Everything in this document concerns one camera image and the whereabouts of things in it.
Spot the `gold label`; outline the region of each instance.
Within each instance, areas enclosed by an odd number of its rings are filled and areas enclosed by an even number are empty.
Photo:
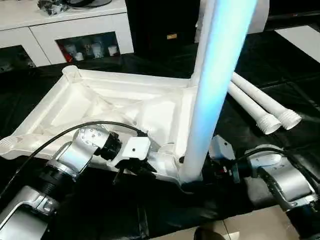
[[[166,39],[167,39],[167,40],[176,39],[177,36],[178,36],[178,35],[177,35],[176,33],[175,33],[175,34],[169,34],[169,35],[166,36]]]

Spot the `white floor tile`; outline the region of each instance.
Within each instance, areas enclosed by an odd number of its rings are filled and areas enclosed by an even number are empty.
[[[224,222],[231,240],[299,240],[279,206],[234,216]]]
[[[202,227],[221,234],[225,238],[225,240],[230,240],[223,221],[207,223]],[[153,238],[153,240],[193,240],[196,229],[197,227],[193,227],[186,230],[177,231],[168,235]]]
[[[320,63],[320,32],[310,26],[279,29],[276,32]]]

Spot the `black cable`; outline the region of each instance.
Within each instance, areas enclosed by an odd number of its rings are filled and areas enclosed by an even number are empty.
[[[21,172],[21,170],[28,164],[28,162],[30,162],[30,160],[32,158],[34,158],[38,153],[40,153],[45,147],[47,147],[49,144],[53,143],[55,140],[59,139],[60,137],[62,137],[63,135],[72,132],[73,130],[77,130],[79,128],[82,127],[86,127],[86,126],[91,126],[91,125],[97,125],[97,124],[106,124],[106,125],[116,125],[116,126],[121,126],[121,127],[125,127],[127,129],[131,129],[136,131],[137,135],[139,137],[144,137],[147,136],[146,133],[144,133],[143,131],[139,130],[138,128],[135,128],[134,126],[130,126],[128,124],[125,123],[121,123],[121,122],[115,122],[115,121],[89,121],[86,123],[82,123],[73,127],[68,128],[67,130],[64,130],[63,132],[59,133],[58,135],[54,136],[53,138],[51,138],[50,140],[48,140],[47,142],[45,142],[43,145],[41,145],[37,150],[35,150],[27,159],[26,161],[15,171],[14,175],[11,177],[10,181],[7,183],[7,185],[5,186],[5,188],[2,190],[2,192],[0,193],[0,200],[2,199],[2,197],[4,196],[4,194],[6,193],[6,191],[8,190],[8,188],[10,187],[10,185],[13,183],[13,181],[15,180],[15,178],[18,176],[18,174]]]
[[[261,147],[261,148],[253,149],[252,151],[244,154],[243,156],[237,158],[236,161],[238,162],[238,161],[244,160],[254,154],[261,153],[261,152],[275,152],[275,153],[279,153],[286,156],[289,162],[303,174],[303,176],[307,179],[307,181],[312,185],[314,190],[318,192],[318,186],[313,182],[314,180],[317,184],[320,184],[320,180],[318,179],[318,177],[314,175],[311,171],[309,171],[306,167],[304,167],[289,151],[280,150],[273,147]]]

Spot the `white plastic tube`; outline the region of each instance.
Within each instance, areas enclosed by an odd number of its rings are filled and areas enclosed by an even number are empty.
[[[228,93],[255,120],[256,125],[264,134],[271,134],[281,127],[281,122],[275,116],[266,112],[232,82],[228,87]]]
[[[273,114],[286,129],[292,129],[301,121],[301,116],[291,109],[287,109],[259,88],[245,80],[237,73],[233,73],[232,82],[260,104],[265,110]]]
[[[211,26],[211,19],[212,15],[214,14],[214,7],[215,7],[216,0],[201,0],[201,5],[204,5],[204,16],[202,22],[198,22],[198,25],[201,26],[201,33],[200,33],[200,41],[198,45],[198,50],[196,52],[196,59],[194,64],[194,71],[191,76],[190,80],[190,87],[197,86],[199,83],[199,78],[202,70],[202,65],[204,63],[205,55],[206,55],[206,46],[208,42],[208,36],[210,32]]]
[[[201,179],[256,3],[257,0],[215,0],[184,163],[178,173],[182,184]]]

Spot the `tiled floor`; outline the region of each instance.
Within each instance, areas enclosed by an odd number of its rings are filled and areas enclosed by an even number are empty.
[[[299,235],[279,206],[206,224],[226,240],[299,240]],[[193,240],[196,227],[154,238],[155,240]]]

